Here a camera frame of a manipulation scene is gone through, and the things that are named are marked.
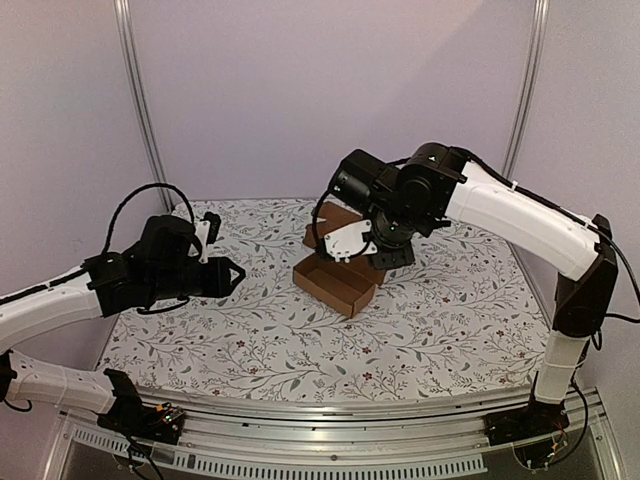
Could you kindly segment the brown cardboard paper box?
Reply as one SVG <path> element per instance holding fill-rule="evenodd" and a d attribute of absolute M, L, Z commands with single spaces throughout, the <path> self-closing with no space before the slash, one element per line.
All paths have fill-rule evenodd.
<path fill-rule="evenodd" d="M 361 219 L 361 215 L 327 201 L 320 208 L 318 234 Z M 311 223 L 306 226 L 302 244 L 312 250 L 316 246 Z M 295 285 L 347 318 L 353 318 L 369 304 L 385 277 L 386 271 L 373 269 L 366 257 L 337 263 L 321 259 L 315 251 L 293 267 Z"/>

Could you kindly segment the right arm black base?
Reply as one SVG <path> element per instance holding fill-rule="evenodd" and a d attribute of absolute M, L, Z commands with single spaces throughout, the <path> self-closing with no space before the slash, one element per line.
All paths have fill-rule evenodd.
<path fill-rule="evenodd" d="M 489 413 L 482 420 L 491 446 L 552 434 L 569 426 L 564 401 L 549 404 L 533 396 L 523 407 Z"/>

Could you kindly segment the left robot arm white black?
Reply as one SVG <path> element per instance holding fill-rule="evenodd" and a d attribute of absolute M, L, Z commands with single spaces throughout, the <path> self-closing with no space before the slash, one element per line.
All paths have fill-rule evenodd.
<path fill-rule="evenodd" d="M 226 298 L 246 273 L 227 257 L 210 255 L 220 218 L 199 222 L 152 216 L 140 239 L 122 253 L 108 250 L 49 282 L 1 301 L 1 398 L 75 407 L 111 419 L 128 434 L 148 426 L 148 412 L 121 371 L 77 370 L 38 361 L 16 347 L 33 337 L 130 309 L 155 314 L 155 303 Z"/>

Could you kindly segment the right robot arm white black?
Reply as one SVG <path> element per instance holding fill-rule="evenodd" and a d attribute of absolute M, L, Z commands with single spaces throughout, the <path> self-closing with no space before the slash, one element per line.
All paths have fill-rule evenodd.
<path fill-rule="evenodd" d="M 604 322 L 618 277 L 608 220 L 568 212 L 499 175 L 470 151 L 440 143 L 411 157 L 384 162 L 357 149 L 331 178 L 328 194 L 361 220 L 319 236 L 336 262 L 366 256 L 378 270 L 410 265 L 411 239 L 465 223 L 514 244 L 557 273 L 555 313 L 533 401 L 517 427 L 537 436 L 556 417 L 587 342 Z"/>

